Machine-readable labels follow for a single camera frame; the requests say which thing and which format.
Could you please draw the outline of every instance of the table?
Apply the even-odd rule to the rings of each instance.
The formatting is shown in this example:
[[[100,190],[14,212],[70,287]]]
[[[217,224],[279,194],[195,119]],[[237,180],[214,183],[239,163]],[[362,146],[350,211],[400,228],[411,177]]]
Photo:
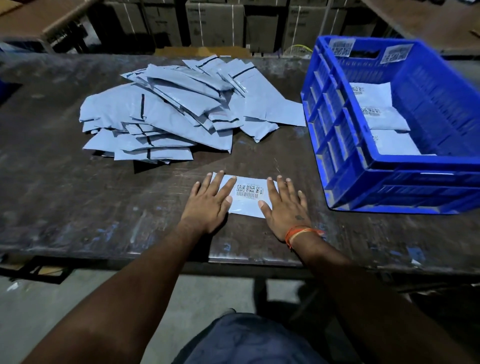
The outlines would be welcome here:
[[[48,38],[98,0],[35,0],[0,16],[0,41],[40,42],[54,53]]]
[[[446,0],[362,0],[405,38],[420,38],[446,56],[480,55],[480,38],[471,33],[480,19],[480,4]]]
[[[281,126],[260,143],[237,131],[231,154],[197,147],[193,161],[152,169],[82,150],[90,138],[78,122],[85,97],[123,83],[120,73],[179,59],[3,54],[0,61],[0,78],[23,84],[0,107],[0,252],[134,259],[179,220],[193,184],[223,169],[291,177],[308,196],[312,221],[327,232],[327,241],[364,267],[480,273],[480,210],[458,216],[329,210],[307,128]],[[299,101],[309,61],[249,61],[286,98]],[[301,266],[265,220],[234,214],[198,244],[197,253],[211,263]]]

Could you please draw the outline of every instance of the orange thread bracelet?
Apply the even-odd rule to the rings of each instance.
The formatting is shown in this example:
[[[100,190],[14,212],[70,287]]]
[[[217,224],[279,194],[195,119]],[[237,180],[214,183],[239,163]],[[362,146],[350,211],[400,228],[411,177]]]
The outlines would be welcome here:
[[[285,235],[285,243],[287,244],[289,249],[293,250],[290,240],[295,238],[297,235],[300,235],[303,232],[308,232],[308,231],[315,232],[317,233],[318,236],[323,236],[325,234],[325,231],[323,230],[312,229],[302,225],[294,226],[293,228],[290,228],[290,230],[288,230],[287,234]]]

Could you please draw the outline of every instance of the blue plastic crate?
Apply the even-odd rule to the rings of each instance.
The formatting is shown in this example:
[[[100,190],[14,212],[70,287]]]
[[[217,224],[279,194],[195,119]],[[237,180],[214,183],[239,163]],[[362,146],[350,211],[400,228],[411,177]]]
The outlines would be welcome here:
[[[348,57],[334,56],[332,39],[355,39]],[[412,45],[406,59],[382,63],[399,45]],[[390,82],[410,136],[436,156],[379,154],[349,82]],[[480,94],[423,42],[318,37],[301,99],[330,208],[457,214],[480,206]]]

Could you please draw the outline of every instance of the qr code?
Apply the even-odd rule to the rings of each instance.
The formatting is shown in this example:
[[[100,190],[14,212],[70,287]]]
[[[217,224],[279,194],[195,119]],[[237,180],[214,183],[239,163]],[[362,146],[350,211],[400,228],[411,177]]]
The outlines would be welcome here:
[[[380,109],[377,109],[377,108],[361,108],[361,112],[364,115],[370,115],[370,116],[380,116],[382,114]]]
[[[380,61],[380,64],[406,60],[410,50],[412,49],[412,46],[413,44],[402,44],[399,46],[385,48],[385,53]]]
[[[352,86],[352,90],[355,96],[361,95],[365,92],[365,88],[360,86]]]
[[[328,46],[336,57],[350,57],[355,38],[352,39],[331,39]]]
[[[263,187],[253,184],[239,184],[237,185],[237,196],[251,198],[252,200],[258,200],[259,196],[264,194]]]

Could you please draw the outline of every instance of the finger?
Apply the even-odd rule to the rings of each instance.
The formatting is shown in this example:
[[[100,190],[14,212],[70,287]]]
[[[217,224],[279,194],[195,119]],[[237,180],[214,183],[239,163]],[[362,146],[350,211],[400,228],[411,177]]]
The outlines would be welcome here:
[[[232,192],[233,190],[233,186],[235,186],[235,183],[237,183],[237,177],[233,176],[232,178],[230,178],[227,183],[225,184],[225,186],[223,186],[220,191],[218,191],[218,193],[216,194],[215,198],[221,202],[223,200],[225,200],[225,198],[230,194],[230,192]]]
[[[190,197],[197,196],[198,189],[200,188],[200,182],[195,182],[195,184],[192,187],[192,190],[190,191]]]
[[[216,174],[215,178],[213,178],[212,183],[208,186],[207,193],[211,196],[215,196],[218,192],[218,188],[220,187],[220,183],[222,182],[223,176],[225,176],[225,172],[222,170]]]
[[[258,201],[258,207],[262,211],[262,214],[265,216],[267,223],[269,223],[272,218],[272,210],[270,210],[270,206],[267,204],[267,202],[260,200]]]
[[[202,186],[200,187],[200,190],[198,191],[198,194],[204,194],[210,185],[210,181],[212,180],[212,173],[208,172],[207,176],[205,177],[204,181],[202,182]]]
[[[228,209],[230,208],[230,206],[232,206],[232,201],[232,196],[227,196],[225,200],[223,200],[222,206],[220,206],[220,212],[218,213],[218,217],[221,219],[221,221],[223,221],[225,215],[228,212]]]
[[[280,198],[282,201],[288,201],[290,195],[288,194],[287,185],[283,182],[282,176],[277,176],[276,183],[278,184],[278,192],[280,193]]]
[[[293,186],[293,182],[290,178],[287,178],[287,189],[288,193],[290,194],[290,200],[298,202],[297,193],[295,192],[295,187]]]
[[[272,177],[267,178],[267,188],[268,188],[268,197],[272,202],[273,208],[275,208],[277,204],[282,202],[282,199],[280,198],[280,195],[278,194],[278,191],[275,188],[275,184],[273,183]]]
[[[299,191],[298,193],[299,199],[300,199],[300,205],[308,211],[308,206],[307,206],[307,196],[302,191]]]

